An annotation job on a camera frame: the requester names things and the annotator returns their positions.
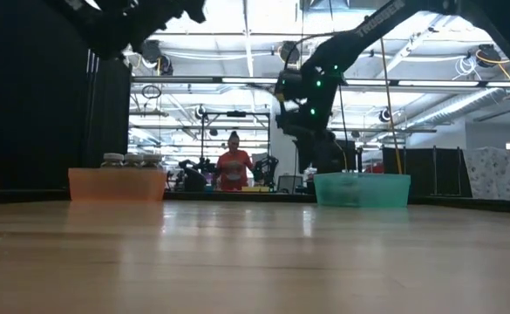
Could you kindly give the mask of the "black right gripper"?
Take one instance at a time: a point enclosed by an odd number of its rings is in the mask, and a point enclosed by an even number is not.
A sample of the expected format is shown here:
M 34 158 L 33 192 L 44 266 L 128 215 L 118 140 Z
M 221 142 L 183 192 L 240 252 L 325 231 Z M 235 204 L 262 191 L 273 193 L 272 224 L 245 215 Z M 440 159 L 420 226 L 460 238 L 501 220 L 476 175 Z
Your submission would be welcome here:
M 322 138 L 339 86 L 334 72 L 282 70 L 274 90 L 280 105 L 277 126 L 299 140 Z

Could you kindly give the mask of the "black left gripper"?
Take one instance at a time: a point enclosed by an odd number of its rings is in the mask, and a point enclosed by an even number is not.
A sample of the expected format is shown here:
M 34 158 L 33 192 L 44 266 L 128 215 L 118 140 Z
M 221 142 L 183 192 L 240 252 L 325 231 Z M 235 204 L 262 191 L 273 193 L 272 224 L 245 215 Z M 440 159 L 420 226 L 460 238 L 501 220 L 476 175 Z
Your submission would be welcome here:
M 198 24 L 206 21 L 206 0 L 139 0 L 128 13 L 129 44 L 139 49 L 142 43 L 157 30 L 165 30 L 167 22 L 181 18 L 184 13 Z

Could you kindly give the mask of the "black monitor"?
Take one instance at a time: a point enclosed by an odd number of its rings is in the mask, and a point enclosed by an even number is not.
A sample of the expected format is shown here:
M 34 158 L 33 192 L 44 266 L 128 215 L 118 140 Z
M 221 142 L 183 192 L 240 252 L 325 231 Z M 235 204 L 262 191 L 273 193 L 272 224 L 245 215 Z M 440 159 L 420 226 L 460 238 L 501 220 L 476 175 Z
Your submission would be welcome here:
M 348 141 L 343 146 L 336 140 L 294 140 L 297 149 L 299 173 L 312 167 L 318 174 L 340 173 L 355 170 L 355 144 Z

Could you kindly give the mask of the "long LED light bar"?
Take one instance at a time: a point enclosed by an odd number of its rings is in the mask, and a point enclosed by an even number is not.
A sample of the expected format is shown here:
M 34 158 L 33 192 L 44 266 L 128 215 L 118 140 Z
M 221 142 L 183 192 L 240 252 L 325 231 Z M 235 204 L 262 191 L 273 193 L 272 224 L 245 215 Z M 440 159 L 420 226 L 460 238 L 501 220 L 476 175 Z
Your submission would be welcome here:
M 274 85 L 276 78 L 251 77 L 133 77 L 133 83 L 195 83 L 195 84 L 258 84 Z M 347 85 L 379 86 L 384 85 L 383 79 L 346 79 Z M 389 80 L 390 86 L 418 86 L 418 87 L 486 87 L 510 88 L 510 81 L 459 81 L 459 80 Z

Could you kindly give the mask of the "small grey monitor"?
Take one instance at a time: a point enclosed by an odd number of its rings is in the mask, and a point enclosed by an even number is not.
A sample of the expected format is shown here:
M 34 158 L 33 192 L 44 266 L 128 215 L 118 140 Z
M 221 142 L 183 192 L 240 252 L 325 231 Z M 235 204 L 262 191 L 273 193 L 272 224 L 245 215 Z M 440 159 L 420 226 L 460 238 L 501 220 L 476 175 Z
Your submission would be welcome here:
M 284 194 L 294 194 L 296 188 L 302 186 L 303 177 L 301 175 L 280 175 L 278 177 L 277 192 Z

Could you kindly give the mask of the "person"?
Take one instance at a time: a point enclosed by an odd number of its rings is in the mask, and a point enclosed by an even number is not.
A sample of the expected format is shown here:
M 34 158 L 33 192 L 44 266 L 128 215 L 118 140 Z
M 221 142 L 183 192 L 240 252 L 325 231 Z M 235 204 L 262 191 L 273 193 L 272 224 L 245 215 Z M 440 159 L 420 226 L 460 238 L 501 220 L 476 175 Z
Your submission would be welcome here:
M 220 190 L 241 191 L 248 185 L 247 170 L 253 169 L 253 163 L 248 153 L 239 148 L 240 138 L 233 131 L 228 138 L 228 150 L 222 154 L 216 170 L 220 180 Z

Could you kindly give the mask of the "teal plastic bin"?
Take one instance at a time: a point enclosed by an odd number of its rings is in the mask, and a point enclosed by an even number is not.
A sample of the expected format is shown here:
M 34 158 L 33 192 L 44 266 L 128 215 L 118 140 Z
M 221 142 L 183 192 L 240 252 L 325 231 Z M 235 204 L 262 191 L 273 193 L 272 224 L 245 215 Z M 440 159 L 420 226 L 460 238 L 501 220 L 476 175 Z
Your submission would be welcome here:
M 405 208 L 407 174 L 330 173 L 314 176 L 319 205 L 346 208 Z

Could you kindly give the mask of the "black background partition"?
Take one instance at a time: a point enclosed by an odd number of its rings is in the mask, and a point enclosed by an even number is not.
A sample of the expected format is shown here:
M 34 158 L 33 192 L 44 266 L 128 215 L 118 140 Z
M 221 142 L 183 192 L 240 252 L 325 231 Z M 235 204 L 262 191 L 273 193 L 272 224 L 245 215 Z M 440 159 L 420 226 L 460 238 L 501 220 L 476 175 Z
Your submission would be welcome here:
M 411 177 L 409 202 L 425 198 L 471 198 L 463 151 L 459 148 L 399 148 L 402 174 Z

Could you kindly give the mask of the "orange plastic bin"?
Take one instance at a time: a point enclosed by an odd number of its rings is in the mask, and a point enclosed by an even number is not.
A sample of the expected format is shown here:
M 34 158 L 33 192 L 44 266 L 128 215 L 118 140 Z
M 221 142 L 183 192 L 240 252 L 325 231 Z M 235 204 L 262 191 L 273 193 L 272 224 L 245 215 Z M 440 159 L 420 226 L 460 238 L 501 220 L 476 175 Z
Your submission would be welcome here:
M 69 168 L 72 201 L 162 201 L 167 174 L 155 168 Z

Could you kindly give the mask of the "black curtain partition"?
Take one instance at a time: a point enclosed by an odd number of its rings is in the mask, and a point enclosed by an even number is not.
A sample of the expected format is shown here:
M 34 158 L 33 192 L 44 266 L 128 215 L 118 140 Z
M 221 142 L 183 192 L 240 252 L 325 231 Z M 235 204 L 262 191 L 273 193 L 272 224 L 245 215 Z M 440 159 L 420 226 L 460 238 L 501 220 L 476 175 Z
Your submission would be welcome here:
M 130 71 L 41 0 L 0 0 L 0 189 L 58 189 L 127 145 Z

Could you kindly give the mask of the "white patterned cloth panel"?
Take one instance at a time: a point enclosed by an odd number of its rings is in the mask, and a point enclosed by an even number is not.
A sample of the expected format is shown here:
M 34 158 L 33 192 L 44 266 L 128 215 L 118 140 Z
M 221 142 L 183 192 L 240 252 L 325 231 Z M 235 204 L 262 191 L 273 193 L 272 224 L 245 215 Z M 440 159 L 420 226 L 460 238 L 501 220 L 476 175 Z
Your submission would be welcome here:
M 466 149 L 463 157 L 474 199 L 510 201 L 510 151 Z

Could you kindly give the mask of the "black aluminium table frame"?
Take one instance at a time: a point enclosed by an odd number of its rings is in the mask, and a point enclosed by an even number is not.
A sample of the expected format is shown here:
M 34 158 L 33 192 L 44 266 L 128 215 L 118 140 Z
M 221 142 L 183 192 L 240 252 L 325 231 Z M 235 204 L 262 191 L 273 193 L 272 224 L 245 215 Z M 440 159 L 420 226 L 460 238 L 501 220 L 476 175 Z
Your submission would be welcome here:
M 269 193 L 182 193 L 166 192 L 169 201 L 253 201 L 316 203 L 314 195 L 287 195 Z M 0 204 L 37 201 L 69 201 L 67 190 L 0 190 Z M 455 196 L 410 196 L 409 205 L 431 205 L 448 208 L 475 209 L 510 214 L 510 201 L 480 200 Z

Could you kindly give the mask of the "silver ventilation duct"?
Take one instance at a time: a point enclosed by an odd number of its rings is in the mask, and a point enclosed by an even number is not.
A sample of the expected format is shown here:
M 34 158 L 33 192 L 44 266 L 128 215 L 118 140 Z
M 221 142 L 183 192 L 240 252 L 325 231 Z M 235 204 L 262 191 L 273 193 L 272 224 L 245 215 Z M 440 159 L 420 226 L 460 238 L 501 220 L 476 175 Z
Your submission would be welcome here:
M 405 129 L 436 126 L 490 105 L 491 100 L 502 101 L 510 92 L 510 81 L 479 81 L 475 92 L 459 94 L 408 119 Z

